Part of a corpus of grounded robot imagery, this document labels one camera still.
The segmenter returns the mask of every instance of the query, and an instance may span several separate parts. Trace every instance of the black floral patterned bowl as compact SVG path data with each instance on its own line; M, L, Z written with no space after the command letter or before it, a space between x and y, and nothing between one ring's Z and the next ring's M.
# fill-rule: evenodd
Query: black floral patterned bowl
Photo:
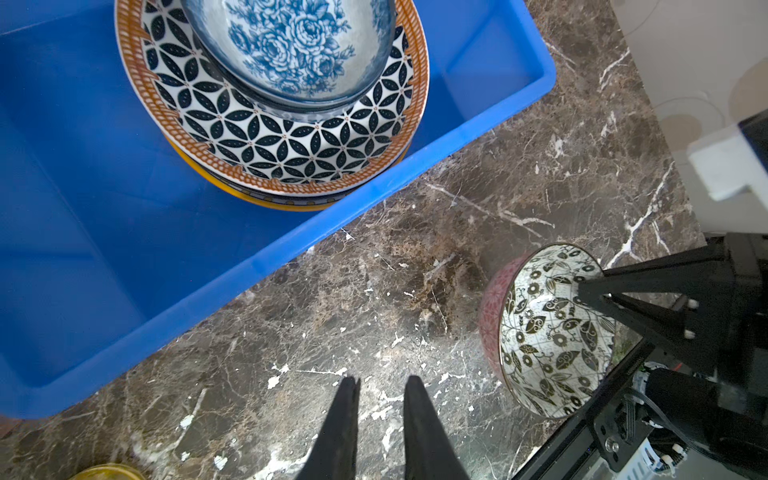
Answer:
M279 118L251 101L206 56L180 0L117 0L118 44L134 90L174 144L251 190L322 197L364 184L410 144L429 91L429 56L412 0L385 71L350 109L325 121Z
M274 114L342 113L384 71L394 0L181 0L225 78Z
M483 296L479 329L486 356L537 415L572 415L605 377L616 322L582 303L576 287L600 276L589 253L557 243L510 262Z

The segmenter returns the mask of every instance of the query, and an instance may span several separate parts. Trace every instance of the black mount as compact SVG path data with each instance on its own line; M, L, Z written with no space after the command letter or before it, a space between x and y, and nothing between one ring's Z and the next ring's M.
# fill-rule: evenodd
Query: black mount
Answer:
M716 380L654 370L647 396L689 439L726 463L762 473L768 473L766 278L766 236L729 233L706 247L606 270L603 278L578 286L580 301ZM626 293L677 293L683 302L664 308ZM615 434L624 425L619 436L637 438L634 426L644 423L633 402L614 402L629 412L620 422L609 412L602 427L615 427L608 428ZM599 447L615 471L626 463L606 445Z

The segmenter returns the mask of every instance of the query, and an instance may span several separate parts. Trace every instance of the blue rose pattern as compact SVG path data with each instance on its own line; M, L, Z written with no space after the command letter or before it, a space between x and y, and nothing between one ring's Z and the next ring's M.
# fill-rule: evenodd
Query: blue rose pattern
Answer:
M229 28L232 42L250 56L246 66L282 92L331 91L344 75L344 61L355 55L335 39L350 29L341 0L234 0L226 6L247 24Z
M333 182L384 155L400 134L413 96L413 63L405 55L409 44L401 25L395 30L387 68L376 85L344 115L306 123L268 114L227 85L203 54L178 8L179 0L164 1L168 5L161 11L144 0L142 26L149 35L144 39L144 60L158 76L154 82L157 93L168 108L178 112L179 125L222 161L240 166L254 177L287 184ZM275 56L280 56L283 43L277 36L264 35L262 43L254 44L244 32L240 34L244 45L274 48ZM317 55L311 68L326 74L334 62L332 55ZM271 75L284 88L299 87L295 78L281 77L277 70Z

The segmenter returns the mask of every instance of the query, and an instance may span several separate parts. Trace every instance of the screw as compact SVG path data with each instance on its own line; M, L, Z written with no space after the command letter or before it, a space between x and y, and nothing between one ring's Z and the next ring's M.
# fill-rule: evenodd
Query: screw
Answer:
M605 439L605 449L611 453L616 453L619 451L619 442L614 440L613 437L608 437Z

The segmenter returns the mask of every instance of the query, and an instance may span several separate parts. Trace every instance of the brown marble surface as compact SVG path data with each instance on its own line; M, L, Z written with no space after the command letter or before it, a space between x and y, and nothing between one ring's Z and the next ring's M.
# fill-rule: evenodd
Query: brown marble surface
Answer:
M412 373L472 478L515 471L557 424L517 405L482 354L492 274L553 241L603 266L700 242L609 3L528 7L558 67L549 95L82 404L8 433L0 476L125 462L156 480L292 478L344 374L363 380L358 478L401 478Z

